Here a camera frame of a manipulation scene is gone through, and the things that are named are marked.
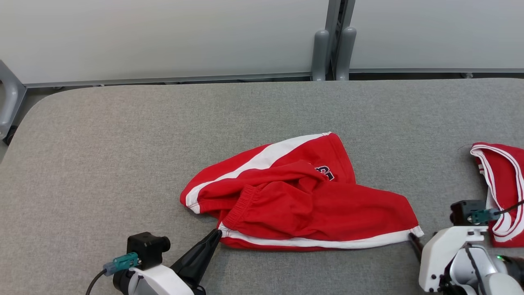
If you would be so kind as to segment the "red shorts with white stripes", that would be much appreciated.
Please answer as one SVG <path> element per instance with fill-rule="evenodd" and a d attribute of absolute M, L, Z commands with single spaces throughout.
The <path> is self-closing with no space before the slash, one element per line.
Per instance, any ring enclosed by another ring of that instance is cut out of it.
<path fill-rule="evenodd" d="M 424 234 L 406 197 L 356 183 L 332 132 L 258 146 L 208 166 L 180 202 L 215 217 L 221 243 L 242 250 L 359 250 Z"/>

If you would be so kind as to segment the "grey partition post with rounded foot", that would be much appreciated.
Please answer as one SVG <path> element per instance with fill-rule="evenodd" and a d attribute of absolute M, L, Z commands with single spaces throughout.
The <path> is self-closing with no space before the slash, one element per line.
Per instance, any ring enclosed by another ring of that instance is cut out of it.
<path fill-rule="evenodd" d="M 329 0 L 325 28 L 314 34 L 311 80 L 322 82 L 329 71 L 333 45 L 336 41 L 336 29 L 339 19 L 339 8 L 342 0 Z"/>
<path fill-rule="evenodd" d="M 335 54 L 334 78 L 337 81 L 348 81 L 352 51 L 356 40 L 356 28 L 351 26 L 356 0 L 341 0 L 343 8 L 340 18 L 337 50 Z"/>

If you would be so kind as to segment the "grey partition bottom rail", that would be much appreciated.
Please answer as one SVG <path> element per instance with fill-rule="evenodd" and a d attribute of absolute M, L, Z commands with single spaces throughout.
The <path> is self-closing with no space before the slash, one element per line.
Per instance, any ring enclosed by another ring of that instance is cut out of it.
<path fill-rule="evenodd" d="M 140 78 L 140 79 L 110 79 L 110 80 L 92 80 L 82 82 L 47 82 L 47 83 L 28 83 L 24 86 L 28 89 L 48 88 L 54 86 L 97 86 L 97 85 L 127 85 L 127 84 L 147 84 L 147 83 L 165 83 L 165 82 L 219 82 L 229 80 L 260 80 L 273 78 L 311 78 L 311 72 L 296 73 L 257 73 L 249 75 L 206 75 L 195 77 L 178 77 L 178 78 Z"/>
<path fill-rule="evenodd" d="M 459 73 L 467 74 L 495 74 L 495 75 L 518 75 L 524 77 L 524 68 L 369 68 L 369 69 L 357 69 L 351 68 L 348 70 L 349 74 L 354 73 L 372 73 L 372 74 L 385 74 L 385 73 Z"/>

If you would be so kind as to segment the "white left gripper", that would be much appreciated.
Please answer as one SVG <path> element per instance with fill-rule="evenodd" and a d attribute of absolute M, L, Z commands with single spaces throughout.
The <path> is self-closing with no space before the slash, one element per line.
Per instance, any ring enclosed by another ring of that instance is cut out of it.
<path fill-rule="evenodd" d="M 129 280 L 128 295 L 206 295 L 205 289 L 199 287 L 200 282 L 221 237 L 221 230 L 211 230 L 170 268 L 164 265 L 147 270 L 131 268 L 134 274 Z"/>

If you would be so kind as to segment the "black caster wheel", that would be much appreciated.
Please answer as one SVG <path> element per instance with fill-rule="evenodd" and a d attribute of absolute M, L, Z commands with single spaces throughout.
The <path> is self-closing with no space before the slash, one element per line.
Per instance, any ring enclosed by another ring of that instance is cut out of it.
<path fill-rule="evenodd" d="M 9 130 L 7 131 L 6 133 L 6 136 L 5 138 L 3 138 L 3 142 L 4 144 L 6 144 L 7 146 L 9 146 L 11 144 L 11 141 L 13 139 L 13 136 L 17 130 L 18 126 L 17 125 L 12 125 Z"/>

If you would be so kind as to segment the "red Bulls 23 jersey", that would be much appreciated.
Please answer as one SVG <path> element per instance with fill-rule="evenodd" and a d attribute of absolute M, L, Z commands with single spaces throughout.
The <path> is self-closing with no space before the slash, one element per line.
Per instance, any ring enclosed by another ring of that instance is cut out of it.
<path fill-rule="evenodd" d="M 524 248 L 524 149 L 478 142 L 470 154 L 487 184 L 486 208 L 501 213 L 488 223 L 493 247 Z"/>

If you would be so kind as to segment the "grey partition end post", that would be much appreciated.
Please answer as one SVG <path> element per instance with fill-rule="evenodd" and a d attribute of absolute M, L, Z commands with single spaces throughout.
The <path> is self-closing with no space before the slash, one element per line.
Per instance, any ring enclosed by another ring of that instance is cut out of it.
<path fill-rule="evenodd" d="M 4 86 L 5 93 L 4 102 L 0 103 L 0 140 L 3 140 L 13 125 L 27 88 L 2 60 L 0 60 L 0 82 Z"/>

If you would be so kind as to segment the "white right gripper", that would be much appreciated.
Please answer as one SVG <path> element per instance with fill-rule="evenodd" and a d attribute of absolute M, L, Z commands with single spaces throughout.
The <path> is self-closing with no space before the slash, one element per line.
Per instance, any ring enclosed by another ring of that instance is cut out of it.
<path fill-rule="evenodd" d="M 484 241 L 488 226 L 452 226 L 438 231 L 424 246 L 416 234 L 409 234 L 420 271 L 418 282 L 427 293 L 449 291 L 453 285 L 451 263 L 469 242 Z"/>

